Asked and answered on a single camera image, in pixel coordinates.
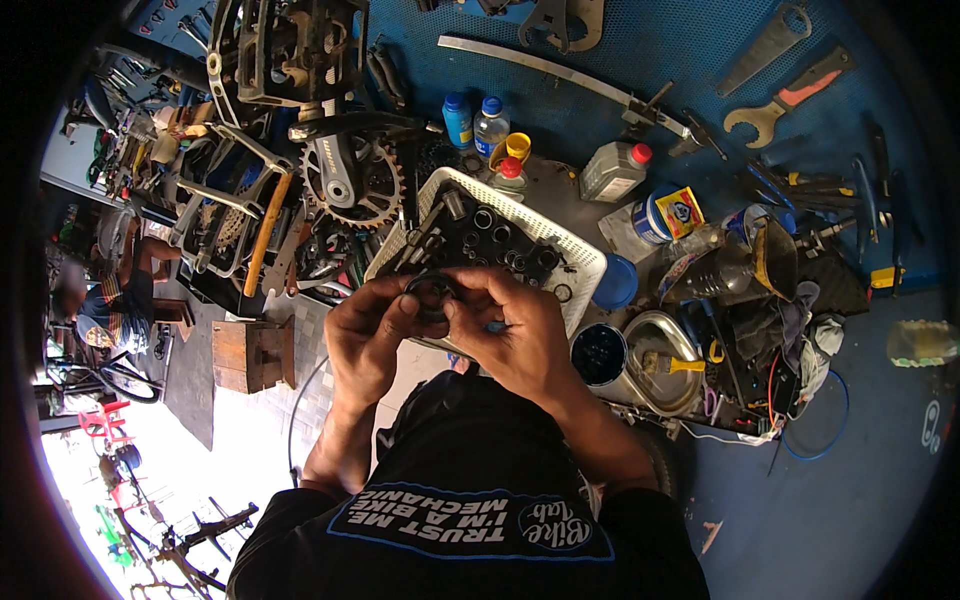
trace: red bottle cap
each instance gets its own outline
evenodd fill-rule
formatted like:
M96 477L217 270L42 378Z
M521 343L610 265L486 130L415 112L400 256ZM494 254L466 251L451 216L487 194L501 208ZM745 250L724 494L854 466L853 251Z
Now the red bottle cap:
M523 171L523 163L516 156L507 156L500 163L500 173L508 180L519 177L521 171Z
M630 156L632 156L636 162L643 164L654 157L654 151L650 150L650 146L646 144L636 144L630 150Z

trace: wooden box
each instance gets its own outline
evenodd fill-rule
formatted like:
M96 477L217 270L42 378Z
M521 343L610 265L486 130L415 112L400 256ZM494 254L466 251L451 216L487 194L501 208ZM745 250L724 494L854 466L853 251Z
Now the wooden box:
M254 394L282 379L297 389L294 375L294 317L283 325L213 322L213 381L222 388Z

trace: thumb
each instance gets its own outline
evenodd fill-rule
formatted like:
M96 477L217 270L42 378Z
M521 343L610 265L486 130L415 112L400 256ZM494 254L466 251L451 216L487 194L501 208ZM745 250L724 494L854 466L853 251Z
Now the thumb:
M444 302L444 314L450 321L450 341L478 361L490 354L496 336L480 326L469 314L469 309L459 300Z
M394 298L368 342L369 352L374 358L396 355L400 342L410 335L418 310L420 301L416 296L401 294Z

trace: hand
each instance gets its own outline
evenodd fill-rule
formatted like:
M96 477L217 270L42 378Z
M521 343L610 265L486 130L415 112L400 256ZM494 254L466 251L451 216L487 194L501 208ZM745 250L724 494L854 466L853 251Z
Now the hand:
M547 412L561 397L585 389L570 363L564 317L556 296L523 285L498 268L444 272L464 288L463 301L444 303L450 340L500 385ZM494 311L507 323L497 333L484 328Z
M358 410L384 397L396 376L396 349L409 337L442 338L446 324L420 324L420 301L403 290L410 276L364 284L324 320L338 401Z

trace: person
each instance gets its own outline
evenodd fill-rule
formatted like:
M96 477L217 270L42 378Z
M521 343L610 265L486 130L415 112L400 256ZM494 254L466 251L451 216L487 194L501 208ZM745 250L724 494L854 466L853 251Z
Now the person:
M460 288L448 324L418 321L409 277L327 314L330 411L299 487L274 495L236 557L228 598L708 597L678 505L571 365L557 299L496 268L446 274ZM492 378L420 384L377 433L368 480L401 340L447 333ZM602 487L597 518L578 470Z
M166 280L163 261L180 258L180 249L163 240L144 237L133 251L139 218L131 218L124 238L124 253L115 275L105 276L89 291L85 286L62 282L51 293L58 321L74 321L88 345L138 353L150 344L154 325L154 281ZM153 259L161 261L154 273Z

